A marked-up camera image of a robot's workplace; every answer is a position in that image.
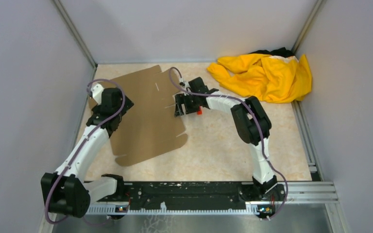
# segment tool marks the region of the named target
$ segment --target floor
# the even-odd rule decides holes
[[[95,79],[112,79],[156,64],[99,65]],[[202,77],[209,89],[237,96],[221,87],[206,71],[209,63],[159,64],[162,71],[174,66],[186,81]],[[289,181],[310,181],[311,176],[298,126],[290,103],[262,102],[272,122],[270,158],[275,168]],[[79,137],[91,111],[87,106]],[[159,155],[133,166],[121,167],[115,162],[111,145],[105,144],[90,166],[86,180],[102,174],[118,174],[126,181],[251,181],[252,162],[248,146],[239,138],[229,114],[204,109],[202,115],[182,116],[188,134],[180,149]]]

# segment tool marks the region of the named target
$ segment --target cardboard flap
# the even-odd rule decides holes
[[[131,166],[178,149],[188,136],[180,117],[175,117],[173,95],[179,90],[169,80],[169,71],[160,67],[137,71],[112,79],[123,88],[134,106],[123,116],[110,141],[116,162]],[[104,87],[113,84],[102,82]]]

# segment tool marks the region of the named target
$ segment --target gray wall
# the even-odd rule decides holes
[[[316,0],[62,0],[98,63],[213,61],[291,48]]]
[[[37,232],[40,178],[69,154],[92,67],[49,0],[0,0],[0,232]]]
[[[302,105],[352,232],[373,232],[373,1],[328,1],[299,54],[313,90]]]

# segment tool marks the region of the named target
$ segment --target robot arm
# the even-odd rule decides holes
[[[225,94],[217,89],[213,88],[208,90],[207,86],[203,83],[202,78],[200,77],[189,81],[188,83],[184,84],[184,86],[188,87],[188,89],[190,89],[190,91],[193,93],[225,96]],[[264,153],[266,157],[269,158],[268,137],[270,135],[269,130],[271,129],[271,121],[256,97],[249,97],[242,100],[245,101],[248,106],[250,106],[260,124],[262,133],[264,135]],[[176,117],[184,114],[182,104],[185,107],[186,114],[199,112],[201,110],[201,106],[232,114],[239,137],[245,143],[249,144],[250,147],[250,153],[254,164],[253,182],[256,191],[260,195],[265,195],[277,185],[277,178],[268,164],[268,161],[262,154],[260,143],[261,138],[258,129],[256,128],[254,121],[248,118],[248,110],[238,100],[225,97],[193,96],[181,93],[175,96],[175,101]]]
[[[84,183],[84,178],[99,150],[118,128],[122,116],[134,104],[125,97],[121,112],[99,127],[101,122],[118,111],[123,96],[118,88],[104,89],[100,84],[95,85],[91,91],[92,98],[98,105],[92,109],[93,114],[86,123],[83,136],[56,171],[45,173],[41,179],[44,202],[49,199],[49,212],[83,217],[90,204],[105,196],[123,192],[121,176],[103,175],[90,183]],[[57,180],[59,181],[50,195],[50,190]]]

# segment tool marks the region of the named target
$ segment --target yellow shirt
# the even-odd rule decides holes
[[[266,54],[221,57],[208,67],[220,85],[240,96],[256,96],[270,103],[303,100],[311,92],[312,75],[305,55],[284,58]]]

